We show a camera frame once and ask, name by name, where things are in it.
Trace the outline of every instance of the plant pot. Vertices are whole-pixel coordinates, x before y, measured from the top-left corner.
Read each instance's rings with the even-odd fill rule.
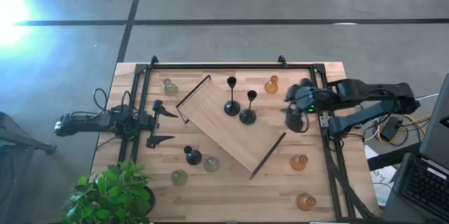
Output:
[[[145,190],[149,193],[148,203],[149,203],[150,208],[149,208],[148,212],[146,213],[146,214],[148,214],[150,211],[153,210],[154,206],[156,205],[156,196],[154,195],[154,192],[151,189],[149,189],[148,186],[145,186]]]

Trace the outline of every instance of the potted plant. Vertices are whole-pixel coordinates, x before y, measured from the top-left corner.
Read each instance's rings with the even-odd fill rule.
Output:
[[[102,175],[82,176],[65,207],[62,223],[149,223],[156,200],[147,187],[144,165],[109,165]]]

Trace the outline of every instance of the wooden board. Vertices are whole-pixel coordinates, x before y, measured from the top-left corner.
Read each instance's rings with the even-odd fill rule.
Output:
[[[328,81],[345,78],[341,62],[325,62]],[[117,65],[111,87],[109,107],[120,104],[123,92],[131,89],[135,63]],[[178,104],[205,76],[210,74],[215,84],[230,95],[227,77],[237,78],[234,97],[245,100],[248,90],[258,93],[254,109],[257,119],[265,121],[280,134],[287,132],[281,144],[268,162],[252,180],[248,180],[248,169],[223,150],[193,123],[184,124],[181,119],[161,117],[158,134],[172,135],[175,139],[161,143],[156,149],[145,147],[149,133],[143,132],[138,152],[138,163],[146,164],[145,172],[153,179],[149,186],[156,194],[156,207],[149,217],[153,221],[332,221],[335,220],[328,184],[323,146],[316,116],[309,116],[310,129],[306,133],[288,131],[283,123],[279,108],[285,107],[285,92],[301,78],[309,77],[307,70],[153,70],[150,78],[147,110],[160,99],[167,110],[176,113]],[[271,75],[279,77],[279,91],[276,94],[264,92],[264,83]],[[163,79],[171,78],[180,90],[176,97],[163,94]],[[346,115],[353,110],[337,112]],[[102,133],[99,144],[111,138]],[[191,145],[203,153],[204,159],[215,156],[220,160],[221,169],[208,173],[202,165],[190,166],[185,161],[183,147]],[[96,153],[93,171],[101,171],[108,164],[117,161],[120,141],[102,146]],[[131,145],[128,146],[127,158]],[[344,139],[344,159],[349,182],[357,195],[378,213],[374,188],[360,138],[349,136]],[[288,164],[294,154],[306,154],[309,163],[305,170],[293,171]],[[175,187],[170,181],[170,173],[184,169],[189,180],[184,187]],[[299,210],[295,198],[300,193],[309,193],[317,199],[316,207],[309,212]],[[339,190],[344,209],[345,202]]]
[[[238,115],[225,114],[223,105],[229,99],[228,93],[215,85],[213,79],[209,79],[178,109],[252,173],[281,134],[261,119],[256,119],[254,124],[245,125]],[[242,105],[245,100],[235,101],[241,104],[241,111],[247,108]]]

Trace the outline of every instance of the concrete floor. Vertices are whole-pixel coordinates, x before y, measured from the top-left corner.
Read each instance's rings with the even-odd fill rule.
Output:
[[[26,20],[125,20],[131,1],[23,0]],[[199,18],[449,18],[449,3],[140,0],[136,15],[138,20]],[[54,155],[35,153],[11,223],[58,221],[70,187],[89,173],[98,134],[59,138],[53,133],[54,123],[66,112],[96,111],[92,91],[109,90],[124,29],[8,29],[22,36],[0,45],[0,110],[36,139],[58,145]],[[0,34],[0,39],[11,36]],[[437,24],[134,27],[125,62],[148,62],[152,55],[162,62],[273,61],[278,55],[289,61],[341,60],[348,77],[371,83],[405,81],[421,96],[438,92],[449,72],[448,37],[449,25]],[[425,100],[415,116],[430,113],[434,101]],[[370,145],[378,152],[389,150],[375,142]]]

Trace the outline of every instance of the wooden table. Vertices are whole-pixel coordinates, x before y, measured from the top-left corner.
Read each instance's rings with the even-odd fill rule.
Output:
[[[345,78],[342,62],[324,62],[328,81]],[[110,91],[108,107],[119,105],[124,91],[130,91],[133,82],[135,63],[119,63]],[[156,206],[149,214],[153,221],[330,221],[335,220],[332,197],[330,195],[326,162],[319,132],[317,117],[310,115],[310,129],[306,133],[293,133],[283,123],[279,109],[288,87],[297,84],[302,78],[309,78],[308,70],[152,70],[147,96],[147,111],[152,114],[152,103],[162,100],[169,112],[177,114],[175,106],[206,75],[224,90],[230,92],[227,77],[235,76],[237,85],[234,97],[246,104],[248,90],[256,90],[257,99],[252,107],[257,118],[263,119],[278,132],[287,132],[281,144],[274,151],[254,179],[249,180],[250,171],[244,168],[219,145],[210,139],[193,123],[184,124],[181,118],[160,117],[158,135],[175,136],[158,145],[155,149],[145,147],[149,132],[142,132],[138,151],[138,163],[146,164],[145,172],[152,180],[149,186],[156,195]],[[279,90],[267,94],[264,84],[271,75],[279,77]],[[176,97],[163,94],[163,80],[170,78],[179,88]],[[137,95],[138,107],[140,93]],[[344,115],[353,110],[339,111]],[[102,133],[99,143],[113,135]],[[202,164],[189,165],[185,160],[183,148],[191,145],[203,154],[203,160],[215,156],[220,160],[220,170],[208,173]],[[105,170],[108,164],[117,161],[120,140],[102,146],[93,161],[93,171]],[[129,159],[131,146],[128,146]],[[344,159],[349,182],[356,194],[378,213],[373,184],[371,182],[366,156],[360,138],[348,137],[344,140]],[[305,170],[294,171],[289,160],[295,154],[305,154],[309,163]],[[171,183],[170,174],[183,169],[189,177],[187,184],[176,187]],[[296,207],[296,196],[306,192],[317,200],[312,211],[301,211]],[[344,213],[345,202],[339,187],[340,202]]]

